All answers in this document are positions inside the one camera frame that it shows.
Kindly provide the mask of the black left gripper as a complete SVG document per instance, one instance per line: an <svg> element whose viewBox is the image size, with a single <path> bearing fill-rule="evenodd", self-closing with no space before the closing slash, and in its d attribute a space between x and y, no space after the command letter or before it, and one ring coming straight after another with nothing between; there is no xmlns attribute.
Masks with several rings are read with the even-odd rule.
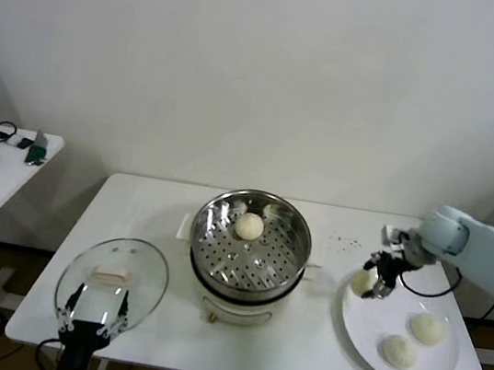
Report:
<svg viewBox="0 0 494 370"><path fill-rule="evenodd" d="M81 283L64 303L58 308L58 324L60 343L63 353L55 370L87 370L92 355L110 344L109 337L117 337L128 329L129 292L120 291L119 299L108 306L102 314L101 323L91 321L75 321L73 315L75 305L86 290Z"/></svg>

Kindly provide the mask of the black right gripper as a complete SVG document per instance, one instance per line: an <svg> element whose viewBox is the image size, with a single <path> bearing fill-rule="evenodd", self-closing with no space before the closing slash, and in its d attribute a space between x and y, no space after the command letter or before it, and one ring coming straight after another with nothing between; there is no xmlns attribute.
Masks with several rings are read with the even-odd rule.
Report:
<svg viewBox="0 0 494 370"><path fill-rule="evenodd" d="M396 288L397 279L404 272L414 272L418 267L413 266L406 260L396 258L386 251L374 251L369 259L363 264L365 271L377 268L378 280L373 287L361 294L361 299L384 299Z"/></svg>

